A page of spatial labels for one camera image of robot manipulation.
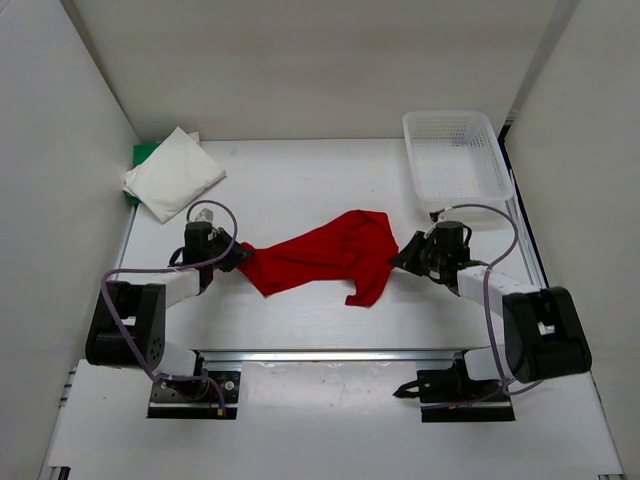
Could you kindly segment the red t shirt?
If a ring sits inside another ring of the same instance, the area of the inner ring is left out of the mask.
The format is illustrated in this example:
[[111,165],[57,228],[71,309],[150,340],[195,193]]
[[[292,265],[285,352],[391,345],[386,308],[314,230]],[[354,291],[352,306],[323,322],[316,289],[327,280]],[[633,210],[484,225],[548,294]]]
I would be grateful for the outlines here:
[[351,210],[329,223],[268,248],[256,249],[239,265],[265,297],[314,281],[350,281],[347,306],[369,308],[383,294],[399,253],[384,212]]

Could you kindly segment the white t shirt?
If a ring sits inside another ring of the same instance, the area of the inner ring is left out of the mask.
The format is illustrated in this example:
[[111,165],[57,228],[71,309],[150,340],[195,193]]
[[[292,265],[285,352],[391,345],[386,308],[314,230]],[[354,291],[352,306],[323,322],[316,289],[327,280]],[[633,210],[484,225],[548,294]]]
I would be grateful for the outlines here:
[[144,162],[122,175],[122,190],[165,224],[225,177],[223,165],[176,127]]

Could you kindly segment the green t shirt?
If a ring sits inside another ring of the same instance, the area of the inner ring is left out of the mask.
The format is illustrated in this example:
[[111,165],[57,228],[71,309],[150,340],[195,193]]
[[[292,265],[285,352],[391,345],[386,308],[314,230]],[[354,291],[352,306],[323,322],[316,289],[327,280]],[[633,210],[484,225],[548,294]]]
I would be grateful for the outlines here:
[[[160,142],[135,145],[133,147],[133,167],[144,163],[160,145]],[[140,204],[140,200],[128,191],[124,191],[124,195],[131,206],[137,207]]]

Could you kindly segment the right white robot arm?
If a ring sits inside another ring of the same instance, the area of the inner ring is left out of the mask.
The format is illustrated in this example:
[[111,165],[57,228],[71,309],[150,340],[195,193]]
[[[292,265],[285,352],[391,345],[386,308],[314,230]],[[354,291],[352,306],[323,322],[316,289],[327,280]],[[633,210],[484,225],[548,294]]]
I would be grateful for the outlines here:
[[490,349],[499,378],[530,384],[583,374],[591,370],[592,354],[573,298],[563,287],[537,287],[495,270],[519,242],[516,223],[504,212],[513,238],[491,262],[471,257],[472,229],[460,221],[445,220],[445,207],[430,214],[433,226],[418,231],[390,261],[395,268],[445,286],[454,295],[484,309]]

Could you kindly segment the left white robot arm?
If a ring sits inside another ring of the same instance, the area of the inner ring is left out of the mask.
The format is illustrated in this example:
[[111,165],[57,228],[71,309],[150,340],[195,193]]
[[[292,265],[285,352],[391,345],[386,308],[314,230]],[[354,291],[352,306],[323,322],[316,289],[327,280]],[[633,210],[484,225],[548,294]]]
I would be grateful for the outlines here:
[[99,298],[85,344],[95,366],[139,368],[154,382],[173,382],[188,400],[206,395],[210,377],[201,354],[166,341],[169,308],[203,294],[217,271],[230,272],[252,256],[232,230],[215,225],[205,208],[189,216],[183,245],[162,268],[117,268],[100,281]]

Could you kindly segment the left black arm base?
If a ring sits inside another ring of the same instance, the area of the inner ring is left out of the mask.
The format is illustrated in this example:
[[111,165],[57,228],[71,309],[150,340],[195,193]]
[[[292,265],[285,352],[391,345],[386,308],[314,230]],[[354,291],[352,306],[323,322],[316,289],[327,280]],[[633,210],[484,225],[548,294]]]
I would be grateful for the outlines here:
[[215,362],[200,354],[197,373],[209,381],[163,380],[151,388],[147,417],[168,420],[235,420],[241,390],[238,362]]

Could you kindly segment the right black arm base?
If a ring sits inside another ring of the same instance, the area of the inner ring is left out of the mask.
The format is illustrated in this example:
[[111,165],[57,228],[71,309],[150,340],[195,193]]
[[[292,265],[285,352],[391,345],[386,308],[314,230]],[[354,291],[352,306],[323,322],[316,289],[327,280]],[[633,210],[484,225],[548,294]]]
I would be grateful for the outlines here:
[[490,423],[516,420],[499,379],[472,380],[466,363],[447,369],[418,370],[416,379],[400,385],[393,396],[417,399],[422,423]]

